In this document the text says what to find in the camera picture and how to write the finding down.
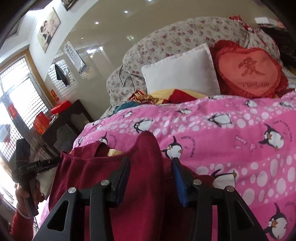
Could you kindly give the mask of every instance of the red sleeve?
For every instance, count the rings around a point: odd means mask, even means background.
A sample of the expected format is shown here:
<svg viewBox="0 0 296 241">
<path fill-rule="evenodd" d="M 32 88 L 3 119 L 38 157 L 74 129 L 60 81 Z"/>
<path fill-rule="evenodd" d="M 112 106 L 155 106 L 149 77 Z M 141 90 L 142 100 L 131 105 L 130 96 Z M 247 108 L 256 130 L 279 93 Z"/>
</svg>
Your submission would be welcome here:
<svg viewBox="0 0 296 241">
<path fill-rule="evenodd" d="M 15 241 L 31 241 L 33 239 L 34 219 L 25 219 L 16 210 L 13 217 L 10 235 Z"/>
</svg>

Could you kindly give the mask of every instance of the wooden window frame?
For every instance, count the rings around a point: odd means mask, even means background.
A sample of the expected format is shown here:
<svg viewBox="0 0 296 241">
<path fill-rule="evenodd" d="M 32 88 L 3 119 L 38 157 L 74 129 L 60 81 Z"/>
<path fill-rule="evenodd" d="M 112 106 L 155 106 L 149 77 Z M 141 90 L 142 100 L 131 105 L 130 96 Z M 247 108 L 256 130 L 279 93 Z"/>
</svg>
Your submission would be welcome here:
<svg viewBox="0 0 296 241">
<path fill-rule="evenodd" d="M 19 54 L 17 54 L 13 58 L 11 58 L 9 61 L 7 61 L 3 66 L 0 67 L 0 72 L 2 72 L 4 69 L 8 68 L 10 65 L 14 64 L 14 62 L 16 62 L 18 59 L 20 59 L 23 56 L 26 56 L 29 69 L 30 69 L 33 77 L 35 78 L 37 84 L 40 86 L 40 90 L 43 92 L 45 97 L 48 99 L 48 101 L 52 105 L 52 107 L 54 107 L 57 104 L 57 102 L 54 100 L 54 98 L 50 94 L 49 90 L 47 89 L 43 79 L 41 78 L 41 75 L 39 74 L 39 72 L 36 68 L 36 65 L 32 59 L 29 49 L 26 49 L 26 50 L 20 52 Z"/>
</svg>

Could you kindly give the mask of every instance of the framed photo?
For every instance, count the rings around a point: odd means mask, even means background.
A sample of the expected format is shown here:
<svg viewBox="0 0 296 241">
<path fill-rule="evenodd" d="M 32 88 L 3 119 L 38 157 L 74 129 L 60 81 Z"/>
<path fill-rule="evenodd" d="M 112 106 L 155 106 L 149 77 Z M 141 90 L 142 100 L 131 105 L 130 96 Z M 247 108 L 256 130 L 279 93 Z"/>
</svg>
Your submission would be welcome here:
<svg viewBox="0 0 296 241">
<path fill-rule="evenodd" d="M 75 2 L 77 2 L 77 0 L 61 0 L 61 1 L 67 11 L 74 5 Z"/>
<path fill-rule="evenodd" d="M 61 24 L 56 11 L 52 8 L 52 11 L 48 14 L 44 22 L 42 23 L 39 32 L 37 34 L 38 41 L 43 49 L 46 52 L 57 28 Z"/>
</svg>

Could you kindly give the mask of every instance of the chinese character embroidery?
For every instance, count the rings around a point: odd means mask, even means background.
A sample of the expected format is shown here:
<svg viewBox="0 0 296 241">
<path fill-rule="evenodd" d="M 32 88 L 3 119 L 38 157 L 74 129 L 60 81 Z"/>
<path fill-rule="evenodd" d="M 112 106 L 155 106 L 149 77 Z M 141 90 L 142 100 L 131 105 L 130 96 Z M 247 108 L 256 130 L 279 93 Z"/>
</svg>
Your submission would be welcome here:
<svg viewBox="0 0 296 241">
<path fill-rule="evenodd" d="M 239 69 L 241 67 L 245 67 L 246 70 L 241 74 L 242 76 L 246 76 L 247 74 L 251 75 L 253 73 L 257 74 L 257 75 L 265 75 L 262 72 L 259 72 L 258 70 L 256 70 L 255 65 L 256 65 L 257 61 L 253 60 L 251 57 L 245 58 L 239 65 Z"/>
</svg>

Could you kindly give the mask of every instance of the hand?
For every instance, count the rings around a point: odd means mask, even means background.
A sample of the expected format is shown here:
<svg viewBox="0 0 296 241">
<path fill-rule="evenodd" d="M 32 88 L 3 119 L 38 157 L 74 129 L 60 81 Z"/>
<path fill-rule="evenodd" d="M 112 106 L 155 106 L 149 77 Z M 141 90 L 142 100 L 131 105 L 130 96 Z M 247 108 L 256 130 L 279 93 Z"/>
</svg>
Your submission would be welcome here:
<svg viewBox="0 0 296 241">
<path fill-rule="evenodd" d="M 18 209 L 20 210 L 20 212 L 23 215 L 28 216 L 28 212 L 27 212 L 27 209 L 25 206 L 24 198 L 28 198 L 30 195 L 28 194 L 27 191 L 22 189 L 19 185 L 15 191 L 15 195 L 17 197 Z M 40 182 L 39 181 L 36 181 L 36 189 L 33 193 L 33 199 L 34 199 L 35 205 L 38 205 L 40 202 L 43 202 L 45 199 L 44 195 L 40 192 Z"/>
</svg>

